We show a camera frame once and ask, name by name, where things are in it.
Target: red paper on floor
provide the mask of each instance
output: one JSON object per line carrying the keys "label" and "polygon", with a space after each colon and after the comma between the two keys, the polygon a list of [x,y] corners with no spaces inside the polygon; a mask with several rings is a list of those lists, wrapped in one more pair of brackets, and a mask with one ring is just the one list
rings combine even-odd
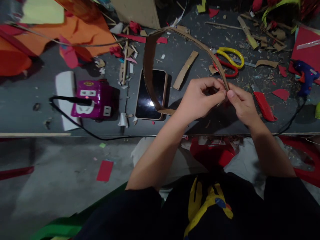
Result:
{"label": "red paper on floor", "polygon": [[277,97],[281,98],[283,101],[287,101],[289,96],[290,96],[290,93],[285,90],[285,89],[277,89],[275,91],[272,92],[274,95],[276,95]]}
{"label": "red paper on floor", "polygon": [[214,16],[216,16],[219,13],[219,9],[212,9],[209,8],[209,17],[213,18]]}
{"label": "red paper on floor", "polygon": [[[302,25],[299,27],[297,40],[294,44],[293,52],[291,58],[294,60],[301,60],[305,63],[309,64],[311,67],[313,67],[317,72],[320,72],[320,45],[309,47],[309,48],[303,48],[297,50],[297,46],[305,43],[309,43],[312,41],[319,40],[320,36],[313,31],[310,31],[308,29],[305,29]],[[293,66],[292,62],[290,62],[289,65],[289,72],[301,75],[300,73],[297,73]]]}
{"label": "red paper on floor", "polygon": [[[136,41],[136,42],[146,43],[146,38],[145,38],[145,37],[134,36],[134,35],[127,35],[127,34],[122,34],[122,33],[117,34],[117,36],[129,38],[129,39],[131,39],[131,40],[133,40],[133,41]],[[165,38],[165,37],[160,37],[160,38],[157,40],[157,43],[167,44],[167,43],[168,43],[168,39]]]}
{"label": "red paper on floor", "polygon": [[284,67],[284,66],[280,66],[280,65],[278,65],[278,67],[279,67],[279,70],[280,70],[280,73],[281,73],[281,75],[283,76],[283,77],[287,77],[287,68],[286,67]]}
{"label": "red paper on floor", "polygon": [[99,172],[98,172],[97,181],[108,182],[110,179],[112,167],[113,167],[113,162],[102,161]]}

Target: white paper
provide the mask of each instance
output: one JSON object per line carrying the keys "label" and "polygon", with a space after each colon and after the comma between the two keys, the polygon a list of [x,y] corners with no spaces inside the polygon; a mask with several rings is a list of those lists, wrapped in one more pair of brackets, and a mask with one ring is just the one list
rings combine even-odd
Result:
{"label": "white paper", "polygon": [[100,68],[99,72],[100,72],[101,75],[104,75],[106,73],[106,69],[104,67]]}
{"label": "white paper", "polygon": [[123,29],[123,23],[118,23],[117,25],[115,25],[113,28],[110,29],[110,32],[114,33],[114,34],[120,34],[122,32]]}
{"label": "white paper", "polygon": [[[57,90],[58,96],[74,97],[75,84],[74,84],[74,73],[72,71],[59,73],[56,76],[55,83],[56,83],[56,90]],[[65,100],[60,100],[60,99],[58,100],[58,103],[59,103],[60,109],[65,114],[67,114],[76,123],[81,124],[79,118],[71,116],[73,103]],[[62,124],[63,124],[63,129],[65,131],[79,128],[77,125],[70,122],[65,116],[62,116]]]}
{"label": "white paper", "polygon": [[118,123],[118,126],[126,126],[128,128],[128,120],[127,120],[127,114],[121,113],[120,114],[120,121]]}
{"label": "white paper", "polygon": [[133,64],[130,63],[130,73],[133,73]]}
{"label": "white paper", "polygon": [[175,27],[180,22],[180,20],[183,17],[183,14],[184,14],[184,12],[185,12],[185,10],[187,8],[187,5],[188,5],[188,0],[186,1],[186,6],[184,7],[184,10],[183,10],[181,16],[179,18],[176,18],[176,20],[174,21],[174,23],[172,25],[170,25],[170,27]]}

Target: phone screen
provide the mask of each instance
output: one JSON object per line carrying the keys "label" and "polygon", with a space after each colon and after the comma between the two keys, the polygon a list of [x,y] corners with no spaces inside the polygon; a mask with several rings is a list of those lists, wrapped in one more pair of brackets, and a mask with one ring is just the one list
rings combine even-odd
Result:
{"label": "phone screen", "polygon": [[[152,83],[158,101],[162,105],[166,84],[166,72],[161,70],[152,70]],[[143,70],[141,71],[140,76],[136,117],[154,120],[159,120],[161,118],[161,113],[157,112],[148,94],[143,78]]]}

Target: power cord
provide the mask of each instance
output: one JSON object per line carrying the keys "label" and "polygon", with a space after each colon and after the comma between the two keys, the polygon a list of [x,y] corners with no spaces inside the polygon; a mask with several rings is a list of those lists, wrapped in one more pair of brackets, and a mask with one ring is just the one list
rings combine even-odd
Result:
{"label": "power cord", "polygon": [[85,99],[85,98],[77,98],[77,97],[62,97],[62,96],[52,96],[51,98],[49,98],[49,103],[50,105],[56,109],[59,113],[61,113],[63,116],[65,116],[70,122],[72,122],[74,125],[78,126],[79,128],[83,129],[86,133],[88,133],[90,136],[102,140],[102,141],[109,141],[109,140],[117,140],[117,139],[123,139],[123,138],[135,138],[135,137],[139,137],[139,136],[127,136],[127,137],[116,137],[116,138],[101,138],[98,137],[97,135],[93,134],[92,132],[90,132],[89,130],[87,130],[86,128],[84,128],[83,126],[81,126],[80,124],[76,123],[75,121],[73,121],[67,114],[65,114],[55,103],[54,100],[55,99],[60,99],[60,100],[66,100],[69,101],[71,103],[77,103],[77,104],[84,104],[84,105],[88,105],[90,106],[92,103],[91,99]]}
{"label": "power cord", "polygon": [[307,97],[305,96],[305,97],[303,97],[303,104],[301,105],[301,107],[299,107],[298,109],[297,109],[297,111],[295,112],[295,114],[292,116],[292,118],[289,120],[289,122],[287,122],[284,126],[286,126],[286,125],[288,125],[283,131],[280,131],[279,133],[277,133],[277,134],[274,134],[273,136],[275,137],[275,136],[278,136],[278,135],[281,135],[282,133],[284,133],[285,131],[287,131],[289,128],[290,128],[290,126],[292,125],[292,123],[293,123],[293,120],[296,118],[296,116],[298,115],[298,113],[301,111],[301,109],[304,107],[304,105],[306,104],[306,102],[307,102]]}

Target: table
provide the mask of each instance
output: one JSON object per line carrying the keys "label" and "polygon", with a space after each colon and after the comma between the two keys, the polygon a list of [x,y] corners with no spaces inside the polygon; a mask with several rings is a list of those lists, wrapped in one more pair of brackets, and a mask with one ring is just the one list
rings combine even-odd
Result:
{"label": "table", "polygon": [[[240,26],[237,21],[237,13],[229,11],[220,11],[219,14],[210,19],[208,14],[197,15],[196,7],[193,6],[181,20],[180,24],[188,27],[191,30],[191,35],[199,39],[209,47],[218,48],[226,46],[238,49],[242,52],[245,60],[256,63],[260,59],[271,61],[281,61],[281,65],[288,67],[291,52],[271,53],[257,50],[241,49],[239,44],[245,43],[245,34],[238,29],[216,29],[212,25],[205,24],[206,21],[215,21],[233,26]],[[251,32],[260,35],[259,29],[253,27],[250,20],[244,19],[246,24],[250,26]],[[147,33],[152,32],[151,29],[146,29]],[[293,36],[289,36],[286,41],[287,49],[292,49],[294,45]],[[168,44],[159,44],[156,48],[155,58],[159,59],[162,54],[165,58],[162,62],[155,60],[154,68],[165,70],[168,75],[167,89],[167,104],[166,106],[177,106],[181,100],[189,81],[192,78],[208,77],[211,73],[208,71],[208,66],[211,65],[209,55],[199,49],[194,43],[186,41],[183,37],[171,33],[165,35],[168,37]],[[116,88],[119,92],[119,112],[115,116],[101,123],[97,123],[91,119],[84,118],[82,123],[89,131],[98,136],[154,136],[169,119],[166,116],[164,121],[138,120],[134,126],[129,118],[129,128],[117,126],[119,122],[119,114],[126,112],[128,114],[135,113],[137,92],[139,85],[140,71],[142,69],[142,59],[144,53],[144,44],[135,43],[136,49],[139,52],[137,57],[138,64],[134,66],[134,74],[129,82],[129,87],[123,90],[117,81],[119,78],[120,62],[109,53],[102,55],[101,58],[106,62],[105,78],[109,84]],[[199,55],[182,84],[180,91],[170,88],[183,67],[185,61],[195,50]],[[48,49],[34,61],[32,68],[29,70],[29,77],[24,79],[24,76],[0,77],[0,132],[1,133],[40,133],[43,136],[50,134],[63,133],[61,115],[53,111],[48,103],[49,97],[55,95],[55,76],[63,71],[69,71],[64,60],[59,55],[59,46],[50,44]],[[94,63],[90,63],[85,67],[77,67],[73,69],[76,81],[99,79],[99,71]],[[276,85],[267,79],[269,74],[274,73]],[[278,118],[276,122],[266,122],[267,127],[272,133],[277,133],[279,128],[286,124],[296,111],[298,106],[296,99],[296,90],[299,88],[299,83],[296,82],[291,73],[284,78],[279,74],[278,68],[272,69],[268,66],[259,66],[254,69],[245,66],[239,70],[239,75],[235,79],[227,79],[233,84],[244,88],[252,93],[250,84],[255,83],[259,89],[265,93],[266,99],[273,109],[274,115]],[[284,88],[290,92],[290,97],[286,102],[274,96],[272,92],[276,89]],[[289,134],[317,134],[320,133],[320,120],[314,118],[315,105],[320,102],[320,86],[314,85],[301,113],[296,117],[291,128],[287,131]],[[32,107],[35,103],[41,103],[38,112],[33,111]],[[47,130],[43,122],[52,117],[50,129]],[[88,136],[82,129],[69,131],[71,136]],[[249,130],[237,118],[235,110],[232,106],[225,108],[219,106],[213,109],[208,116],[198,121],[191,123],[187,130],[187,135],[243,135],[249,134]]]}

